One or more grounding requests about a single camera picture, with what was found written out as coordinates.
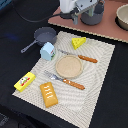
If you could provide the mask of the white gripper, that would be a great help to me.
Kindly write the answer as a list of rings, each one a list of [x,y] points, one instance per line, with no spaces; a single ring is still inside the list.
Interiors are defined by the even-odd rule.
[[[95,6],[99,0],[59,0],[62,16],[68,16],[73,20],[74,24],[78,23],[78,16],[85,11],[89,15],[93,15]]]

